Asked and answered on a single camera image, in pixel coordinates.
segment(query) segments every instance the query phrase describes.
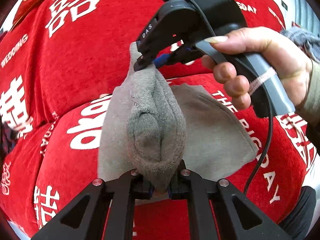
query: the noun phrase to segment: metal screw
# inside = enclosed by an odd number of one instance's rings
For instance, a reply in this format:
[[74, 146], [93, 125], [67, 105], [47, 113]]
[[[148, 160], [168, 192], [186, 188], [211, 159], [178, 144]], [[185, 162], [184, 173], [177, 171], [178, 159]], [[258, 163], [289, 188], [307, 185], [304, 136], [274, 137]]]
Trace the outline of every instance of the metal screw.
[[226, 179], [221, 179], [219, 180], [219, 184], [220, 186], [227, 187], [229, 186], [229, 181], [227, 181]]
[[92, 184], [95, 185], [95, 186], [100, 186], [102, 184], [102, 179], [95, 179], [92, 182]]
[[131, 170], [132, 176], [137, 176], [138, 174], [139, 174], [139, 172], [137, 171], [137, 169]]
[[189, 176], [190, 173], [191, 173], [191, 171], [189, 171], [189, 170], [182, 170], [182, 171], [181, 171], [181, 175], [182, 175], [182, 176]]

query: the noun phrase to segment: hand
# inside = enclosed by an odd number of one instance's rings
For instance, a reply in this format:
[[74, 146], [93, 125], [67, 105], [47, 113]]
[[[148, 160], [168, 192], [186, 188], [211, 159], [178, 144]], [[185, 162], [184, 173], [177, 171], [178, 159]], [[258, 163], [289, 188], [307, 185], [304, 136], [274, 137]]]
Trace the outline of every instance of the hand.
[[[280, 33], [265, 27], [242, 28], [226, 36], [206, 39], [216, 50], [225, 54], [261, 52], [277, 71], [279, 79], [292, 103], [303, 105], [309, 88], [312, 61], [292, 41]], [[251, 104], [248, 94], [249, 82], [244, 76], [237, 76], [235, 67], [224, 62], [216, 64], [208, 55], [202, 57], [204, 67], [213, 71], [215, 80], [224, 84], [225, 92], [232, 97], [238, 110]]]

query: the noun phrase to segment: person's leg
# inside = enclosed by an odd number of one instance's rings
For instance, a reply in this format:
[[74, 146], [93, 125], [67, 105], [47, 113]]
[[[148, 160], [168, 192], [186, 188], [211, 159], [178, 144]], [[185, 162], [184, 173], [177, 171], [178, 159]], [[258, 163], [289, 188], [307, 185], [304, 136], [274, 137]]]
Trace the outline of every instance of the person's leg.
[[308, 233], [315, 206], [316, 191], [309, 186], [303, 186], [296, 207], [279, 223], [279, 226], [293, 240], [303, 240]]

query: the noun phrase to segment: black sleeve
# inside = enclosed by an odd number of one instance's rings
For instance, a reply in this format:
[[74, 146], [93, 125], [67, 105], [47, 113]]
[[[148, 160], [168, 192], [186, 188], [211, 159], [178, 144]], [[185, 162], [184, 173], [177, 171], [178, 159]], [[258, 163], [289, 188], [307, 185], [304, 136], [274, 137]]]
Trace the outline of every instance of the black sleeve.
[[309, 141], [317, 148], [320, 149], [320, 124], [316, 127], [307, 125], [306, 136]]

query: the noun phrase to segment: ribbed cuff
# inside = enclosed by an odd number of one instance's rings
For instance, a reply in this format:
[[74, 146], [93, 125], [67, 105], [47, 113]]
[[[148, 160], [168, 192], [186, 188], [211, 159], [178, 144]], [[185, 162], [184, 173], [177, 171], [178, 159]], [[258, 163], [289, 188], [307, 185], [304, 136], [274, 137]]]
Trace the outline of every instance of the ribbed cuff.
[[320, 120], [320, 65], [312, 60], [312, 73], [307, 99], [297, 114], [310, 125], [316, 126]]

